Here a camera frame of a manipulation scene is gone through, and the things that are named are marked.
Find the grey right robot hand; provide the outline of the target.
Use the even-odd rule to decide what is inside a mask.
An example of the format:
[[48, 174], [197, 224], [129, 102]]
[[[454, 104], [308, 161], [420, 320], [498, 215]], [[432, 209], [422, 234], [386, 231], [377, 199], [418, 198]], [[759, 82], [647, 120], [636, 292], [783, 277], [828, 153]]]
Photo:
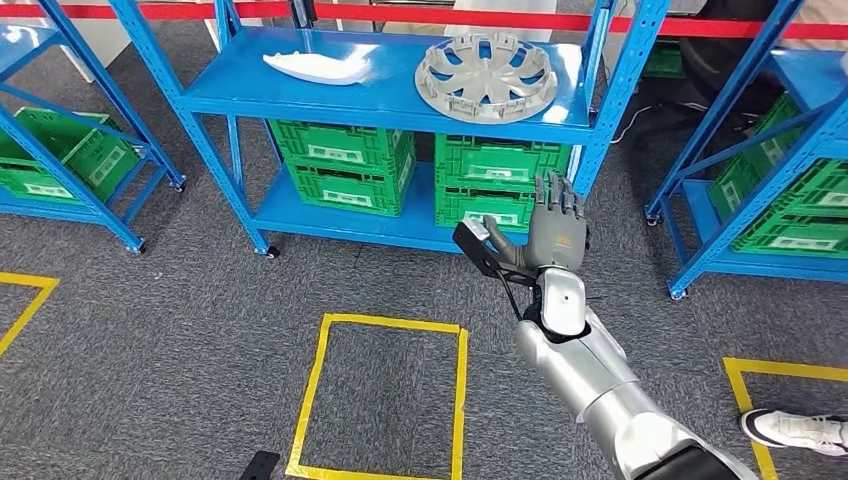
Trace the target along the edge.
[[498, 261], [528, 271], [556, 265], [575, 272], [587, 250], [585, 202], [574, 192], [571, 182], [554, 171], [548, 173], [547, 179], [535, 177], [534, 204], [525, 245], [517, 246], [508, 240], [490, 215], [483, 217], [483, 225], [497, 251]]

